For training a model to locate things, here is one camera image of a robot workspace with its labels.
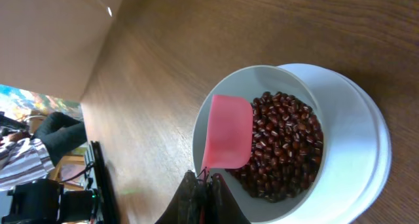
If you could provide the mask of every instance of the wooden table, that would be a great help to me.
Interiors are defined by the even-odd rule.
[[[82,109],[123,223],[154,223],[192,169],[194,121],[229,73],[310,63],[374,99],[392,134],[387,185],[355,223],[419,220],[419,0],[124,0]]]

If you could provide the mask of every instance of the person's hand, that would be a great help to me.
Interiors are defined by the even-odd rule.
[[[30,137],[30,134],[25,133],[25,132],[17,132],[17,133],[13,133],[7,136],[7,138],[11,142],[18,142],[21,139],[29,138],[29,137]]]

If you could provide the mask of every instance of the bowl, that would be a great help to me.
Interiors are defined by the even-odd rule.
[[[391,149],[384,118],[371,98],[351,80],[322,67],[256,65],[231,73],[208,94],[196,118],[192,154],[199,171],[208,113],[214,94],[252,102],[263,92],[285,92],[313,108],[324,134],[323,158],[316,180],[295,198],[271,204],[251,198],[240,183],[220,173],[252,223],[348,223],[368,208],[390,170]]]

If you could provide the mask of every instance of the pink silicone spatula head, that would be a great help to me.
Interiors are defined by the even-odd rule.
[[[251,155],[253,110],[246,99],[214,95],[208,116],[207,140],[201,171],[240,168]]]

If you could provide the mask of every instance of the seated person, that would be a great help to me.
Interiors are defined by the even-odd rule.
[[[86,141],[84,123],[59,112],[51,113],[32,137],[28,132],[9,134],[0,146],[0,190],[46,177]]]

